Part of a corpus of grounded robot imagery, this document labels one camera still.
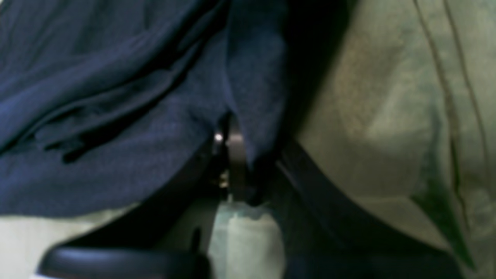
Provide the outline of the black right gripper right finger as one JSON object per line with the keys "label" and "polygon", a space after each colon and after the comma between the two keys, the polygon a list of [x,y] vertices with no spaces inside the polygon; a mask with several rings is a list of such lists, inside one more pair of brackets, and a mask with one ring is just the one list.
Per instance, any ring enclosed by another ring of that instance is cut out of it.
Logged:
{"label": "black right gripper right finger", "polygon": [[286,279],[462,279],[452,256],[373,217],[340,191],[296,141],[287,141],[272,182],[249,182],[243,137],[231,135],[231,193],[255,205],[264,193],[296,194],[305,221],[317,226],[316,248],[291,255]]}

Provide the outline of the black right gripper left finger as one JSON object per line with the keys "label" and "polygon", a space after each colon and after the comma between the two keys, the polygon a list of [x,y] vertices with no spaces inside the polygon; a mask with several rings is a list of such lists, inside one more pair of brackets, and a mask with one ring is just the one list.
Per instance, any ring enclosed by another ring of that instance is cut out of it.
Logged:
{"label": "black right gripper left finger", "polygon": [[212,279],[207,256],[228,167],[232,118],[223,117],[172,180],[141,205],[49,248],[39,279]]}

